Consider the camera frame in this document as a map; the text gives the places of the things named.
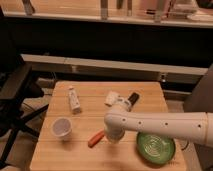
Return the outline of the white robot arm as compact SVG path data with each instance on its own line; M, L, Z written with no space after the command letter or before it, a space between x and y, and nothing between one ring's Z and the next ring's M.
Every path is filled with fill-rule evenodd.
M213 148L213 113L134 113L126 109L120 98L106 112L104 123L110 141L120 141L126 131L135 131Z

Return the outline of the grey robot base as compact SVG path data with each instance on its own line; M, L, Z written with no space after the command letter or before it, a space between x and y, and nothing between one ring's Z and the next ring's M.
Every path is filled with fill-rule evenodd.
M199 80L183 104L185 112L210 112L213 115L213 64ZM213 148L195 144L202 171L213 171Z

